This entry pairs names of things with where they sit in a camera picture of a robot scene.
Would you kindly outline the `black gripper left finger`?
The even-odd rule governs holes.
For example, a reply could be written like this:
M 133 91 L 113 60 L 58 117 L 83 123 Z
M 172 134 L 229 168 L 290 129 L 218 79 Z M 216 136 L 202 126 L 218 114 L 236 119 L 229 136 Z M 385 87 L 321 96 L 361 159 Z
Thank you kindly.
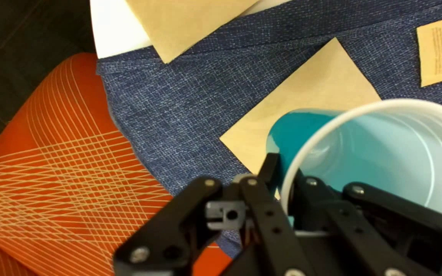
M 115 276 L 190 276 L 207 246 L 224 232 L 236 232 L 242 252 L 222 276 L 311 276 L 279 203 L 272 195 L 279 157 L 265 157 L 258 175 L 221 185 L 212 177 L 193 180 L 113 254 Z

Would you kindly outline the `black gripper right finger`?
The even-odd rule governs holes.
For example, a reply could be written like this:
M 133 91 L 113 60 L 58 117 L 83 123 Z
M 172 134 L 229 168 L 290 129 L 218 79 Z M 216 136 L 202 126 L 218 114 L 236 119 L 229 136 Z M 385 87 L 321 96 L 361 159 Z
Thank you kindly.
M 350 276 L 442 276 L 442 214 L 365 183 L 336 192 L 316 177 L 296 174 L 288 214 L 330 272 Z

